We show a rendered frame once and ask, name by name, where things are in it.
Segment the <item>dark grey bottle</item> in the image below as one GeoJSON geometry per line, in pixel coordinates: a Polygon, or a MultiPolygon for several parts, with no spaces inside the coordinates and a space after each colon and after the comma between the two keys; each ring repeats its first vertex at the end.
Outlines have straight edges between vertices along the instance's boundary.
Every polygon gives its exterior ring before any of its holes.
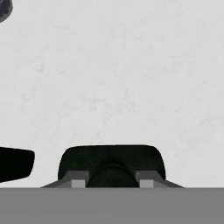
{"type": "Polygon", "coordinates": [[[12,10],[12,0],[0,0],[0,23],[11,15],[12,10]]]}

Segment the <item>black glass bottle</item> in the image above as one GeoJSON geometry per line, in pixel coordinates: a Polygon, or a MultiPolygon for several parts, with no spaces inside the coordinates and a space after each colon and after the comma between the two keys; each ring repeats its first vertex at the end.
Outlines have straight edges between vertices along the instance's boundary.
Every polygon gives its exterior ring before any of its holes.
{"type": "Polygon", "coordinates": [[[159,150],[145,144],[68,148],[59,162],[58,180],[69,171],[89,171],[87,188],[138,188],[136,171],[157,171],[166,179],[165,164],[159,150]]]}
{"type": "Polygon", "coordinates": [[[34,161],[33,150],[0,147],[0,183],[29,177],[34,161]]]}

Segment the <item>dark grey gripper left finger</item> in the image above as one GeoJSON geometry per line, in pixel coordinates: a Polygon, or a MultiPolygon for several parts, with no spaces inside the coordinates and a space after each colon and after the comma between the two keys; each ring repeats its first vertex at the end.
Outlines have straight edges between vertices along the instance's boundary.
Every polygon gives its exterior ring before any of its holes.
{"type": "Polygon", "coordinates": [[[44,188],[86,188],[89,171],[69,171],[61,180],[54,181],[44,188]]]}

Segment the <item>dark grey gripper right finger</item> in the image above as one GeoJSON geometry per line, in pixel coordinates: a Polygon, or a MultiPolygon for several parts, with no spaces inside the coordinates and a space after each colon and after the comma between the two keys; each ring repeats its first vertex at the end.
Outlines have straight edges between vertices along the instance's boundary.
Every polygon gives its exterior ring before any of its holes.
{"type": "Polygon", "coordinates": [[[140,188],[181,188],[181,185],[163,179],[157,171],[136,171],[136,181],[140,188]]]}

